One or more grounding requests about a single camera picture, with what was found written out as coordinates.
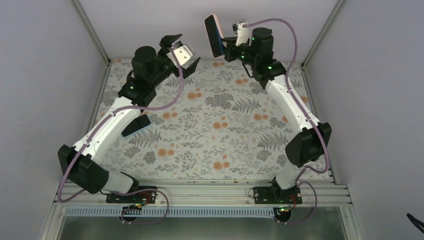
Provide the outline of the aluminium corner post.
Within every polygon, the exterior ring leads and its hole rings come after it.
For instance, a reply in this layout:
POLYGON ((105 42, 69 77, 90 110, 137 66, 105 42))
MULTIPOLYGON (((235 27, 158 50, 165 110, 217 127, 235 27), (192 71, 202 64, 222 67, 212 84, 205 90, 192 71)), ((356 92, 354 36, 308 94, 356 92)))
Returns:
POLYGON ((322 26, 321 30, 319 31, 316 39, 314 40, 311 48, 309 49, 306 57, 304 58, 303 62, 302 62, 302 68, 305 69, 308 64, 310 63, 310 61, 312 60, 315 52, 317 51, 319 45, 321 44, 322 40, 324 39, 326 33, 328 32, 328 30, 330 29, 330 27, 332 26, 333 22, 335 21, 337 15, 340 12, 340 9, 343 7, 345 3, 345 0, 337 0, 335 5, 333 6, 330 14, 328 15, 326 21, 324 22, 324 25, 322 26))
POLYGON ((74 8, 76 10, 76 13, 78 14, 78 16, 81 18, 81 21, 86 29, 86 31, 88 32, 88 35, 90 36, 91 40, 93 41, 98 53, 100 54, 101 58, 103 59, 103 61, 109 65, 110 63, 110 58, 108 57, 106 50, 103 46, 103 44, 100 41, 100 38, 98 37, 89 17, 88 14, 86 13, 83 5, 81 4, 80 0, 71 0, 71 3, 74 5, 74 8))

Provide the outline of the phone in light blue case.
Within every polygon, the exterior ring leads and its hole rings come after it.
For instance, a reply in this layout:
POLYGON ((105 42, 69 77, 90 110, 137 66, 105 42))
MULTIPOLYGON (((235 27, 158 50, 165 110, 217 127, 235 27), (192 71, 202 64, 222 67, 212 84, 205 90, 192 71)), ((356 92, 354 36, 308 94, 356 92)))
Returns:
POLYGON ((151 120, 146 114, 142 114, 132 120, 121 132, 122 137, 128 137, 140 130, 149 127, 152 124, 151 120))

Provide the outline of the left aluminium corner post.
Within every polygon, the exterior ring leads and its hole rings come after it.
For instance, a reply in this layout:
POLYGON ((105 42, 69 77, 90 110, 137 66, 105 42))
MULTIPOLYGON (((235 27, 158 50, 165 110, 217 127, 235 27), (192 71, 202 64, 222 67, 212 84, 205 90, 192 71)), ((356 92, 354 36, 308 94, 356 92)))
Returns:
POLYGON ((103 59, 103 61, 109 65, 110 63, 110 58, 108 57, 106 50, 103 46, 103 44, 100 41, 100 38, 98 37, 89 17, 88 14, 86 13, 83 5, 81 4, 80 0, 71 0, 71 3, 74 5, 74 8, 76 10, 76 13, 78 14, 78 16, 81 18, 81 21, 86 29, 86 31, 88 32, 88 35, 90 36, 91 40, 93 41, 98 53, 100 54, 101 58, 103 59))

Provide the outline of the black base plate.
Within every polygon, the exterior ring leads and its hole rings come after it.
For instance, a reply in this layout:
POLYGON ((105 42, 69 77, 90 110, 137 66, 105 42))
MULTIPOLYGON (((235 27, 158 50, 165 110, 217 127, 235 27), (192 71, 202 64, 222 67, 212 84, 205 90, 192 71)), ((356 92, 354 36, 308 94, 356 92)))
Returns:
POLYGON ((289 205, 302 204, 301 190, 297 186, 289 189, 279 189, 272 186, 256 186, 253 196, 257 205, 289 205))
POLYGON ((141 192, 128 196, 108 193, 106 195, 106 203, 108 204, 129 204, 129 205, 145 205, 154 204, 157 196, 156 186, 140 186, 141 192))

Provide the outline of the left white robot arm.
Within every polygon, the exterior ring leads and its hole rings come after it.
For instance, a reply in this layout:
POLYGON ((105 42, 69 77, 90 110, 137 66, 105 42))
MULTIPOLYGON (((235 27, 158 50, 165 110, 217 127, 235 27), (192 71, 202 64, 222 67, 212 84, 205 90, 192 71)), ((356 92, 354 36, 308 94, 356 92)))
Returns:
POLYGON ((59 194, 69 180, 91 194, 100 191, 118 193, 128 203, 139 197, 139 182, 134 177, 109 171, 101 166, 101 162, 118 136, 122 136, 125 131, 133 134, 141 129, 140 125, 133 126, 142 112, 164 110, 175 104, 180 97, 184 79, 195 72, 199 62, 196 59, 188 68, 183 68, 194 52, 180 41, 181 36, 164 36, 159 42, 159 51, 151 46, 138 48, 131 60, 132 69, 126 82, 106 114, 80 140, 72 146, 63 145, 58 150, 63 172, 59 194), (157 95, 157 86, 170 75, 180 80, 176 96, 164 106, 150 107, 157 95))

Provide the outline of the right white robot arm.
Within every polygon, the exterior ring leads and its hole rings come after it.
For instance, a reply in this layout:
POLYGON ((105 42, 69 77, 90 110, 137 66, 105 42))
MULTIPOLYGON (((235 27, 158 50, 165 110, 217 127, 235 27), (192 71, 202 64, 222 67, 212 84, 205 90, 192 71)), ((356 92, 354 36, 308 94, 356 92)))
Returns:
POLYGON ((289 163, 271 184, 272 200, 282 204, 290 197, 289 189, 297 185, 306 170, 317 174, 329 170, 327 145, 332 128, 307 108, 289 78, 289 69, 274 59, 272 30, 258 27, 251 37, 247 34, 248 30, 239 30, 236 37, 223 38, 222 52, 226 61, 240 60, 244 67, 251 68, 251 77, 277 102, 295 134, 285 146, 289 163))

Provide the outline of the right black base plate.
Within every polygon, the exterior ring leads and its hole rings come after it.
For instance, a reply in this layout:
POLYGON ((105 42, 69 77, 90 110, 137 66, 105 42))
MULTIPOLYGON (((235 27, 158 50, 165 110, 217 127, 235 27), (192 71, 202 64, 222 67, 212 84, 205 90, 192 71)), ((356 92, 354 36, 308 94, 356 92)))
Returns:
POLYGON ((297 186, 289 189, 279 189, 272 186, 256 186, 253 196, 257 205, 289 205, 302 204, 301 190, 297 186))

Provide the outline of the black object at edge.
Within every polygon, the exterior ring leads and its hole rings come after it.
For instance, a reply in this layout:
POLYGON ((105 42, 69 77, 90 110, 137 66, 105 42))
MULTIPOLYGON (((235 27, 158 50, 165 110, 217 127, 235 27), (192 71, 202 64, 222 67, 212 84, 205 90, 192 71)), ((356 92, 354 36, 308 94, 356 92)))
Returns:
POLYGON ((415 218, 410 213, 407 213, 406 217, 421 233, 424 233, 424 223, 421 220, 415 218))

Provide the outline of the right aluminium corner post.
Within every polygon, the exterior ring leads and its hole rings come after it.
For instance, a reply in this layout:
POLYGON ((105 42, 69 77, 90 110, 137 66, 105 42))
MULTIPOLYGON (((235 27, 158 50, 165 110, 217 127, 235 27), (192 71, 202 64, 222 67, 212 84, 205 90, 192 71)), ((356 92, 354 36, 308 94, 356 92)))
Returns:
POLYGON ((316 39, 314 40, 311 48, 309 49, 306 57, 304 58, 303 62, 302 62, 302 68, 305 69, 308 64, 310 63, 310 61, 312 60, 315 52, 317 51, 319 45, 321 44, 322 40, 324 39, 326 33, 328 32, 328 30, 330 29, 330 27, 332 26, 333 22, 335 21, 337 15, 340 12, 340 9, 343 7, 345 3, 345 0, 337 0, 335 5, 333 6, 330 14, 328 15, 326 21, 324 22, 324 25, 322 26, 321 30, 319 31, 316 39))

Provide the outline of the pink phone case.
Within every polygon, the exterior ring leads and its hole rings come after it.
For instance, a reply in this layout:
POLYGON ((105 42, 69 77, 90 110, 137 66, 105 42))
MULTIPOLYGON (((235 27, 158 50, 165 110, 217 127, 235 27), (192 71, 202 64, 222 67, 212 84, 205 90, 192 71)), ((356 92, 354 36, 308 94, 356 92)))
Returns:
POLYGON ((211 15, 213 16, 213 19, 214 19, 214 21, 215 21, 216 29, 217 29, 217 32, 218 32, 219 37, 220 37, 221 39, 224 39, 225 37, 224 37, 224 34, 223 34, 223 32, 222 32, 222 29, 221 29, 221 25, 220 25, 220 23, 219 23, 218 16, 217 16, 215 13, 212 13, 211 15))

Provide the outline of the floral patterned table mat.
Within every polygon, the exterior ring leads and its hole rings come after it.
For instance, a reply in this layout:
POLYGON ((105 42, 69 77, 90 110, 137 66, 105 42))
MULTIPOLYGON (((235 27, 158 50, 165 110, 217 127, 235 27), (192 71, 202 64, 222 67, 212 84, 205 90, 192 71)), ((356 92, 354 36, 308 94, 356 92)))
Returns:
POLYGON ((139 179, 271 180, 295 136, 277 102, 238 61, 200 61, 178 101, 118 136, 100 165, 139 179))

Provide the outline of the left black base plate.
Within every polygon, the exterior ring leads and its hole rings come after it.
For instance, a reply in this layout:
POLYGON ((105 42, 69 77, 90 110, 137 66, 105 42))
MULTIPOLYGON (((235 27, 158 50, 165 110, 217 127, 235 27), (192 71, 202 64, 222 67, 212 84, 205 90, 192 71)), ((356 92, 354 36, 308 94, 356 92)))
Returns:
POLYGON ((154 204, 157 196, 156 186, 140 186, 141 192, 128 196, 108 193, 106 195, 106 203, 108 204, 129 204, 129 205, 145 205, 154 204))

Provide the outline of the aluminium mounting rail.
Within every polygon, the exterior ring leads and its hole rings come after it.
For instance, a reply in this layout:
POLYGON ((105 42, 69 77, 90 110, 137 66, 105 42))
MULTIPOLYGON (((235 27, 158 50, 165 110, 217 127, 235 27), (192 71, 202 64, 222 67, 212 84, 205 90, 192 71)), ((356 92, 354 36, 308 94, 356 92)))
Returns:
MULTIPOLYGON (((164 207, 254 207, 253 187, 268 187, 268 180, 178 180, 141 181, 142 186, 157 187, 165 195, 156 197, 154 206, 164 207)), ((326 180, 310 180, 300 186, 300 207, 347 207, 352 200, 346 185, 326 180)))

